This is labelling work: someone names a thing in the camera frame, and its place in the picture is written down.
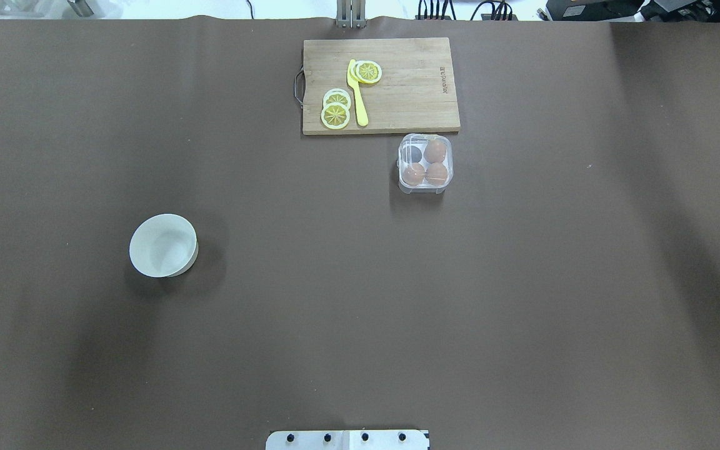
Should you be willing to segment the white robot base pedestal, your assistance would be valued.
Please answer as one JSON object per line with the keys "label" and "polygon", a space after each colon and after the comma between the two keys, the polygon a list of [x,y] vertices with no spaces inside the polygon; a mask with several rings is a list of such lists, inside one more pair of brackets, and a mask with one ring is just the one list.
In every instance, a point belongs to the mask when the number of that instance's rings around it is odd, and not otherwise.
{"label": "white robot base pedestal", "polygon": [[418,429],[276,431],[266,449],[429,449],[429,432]]}

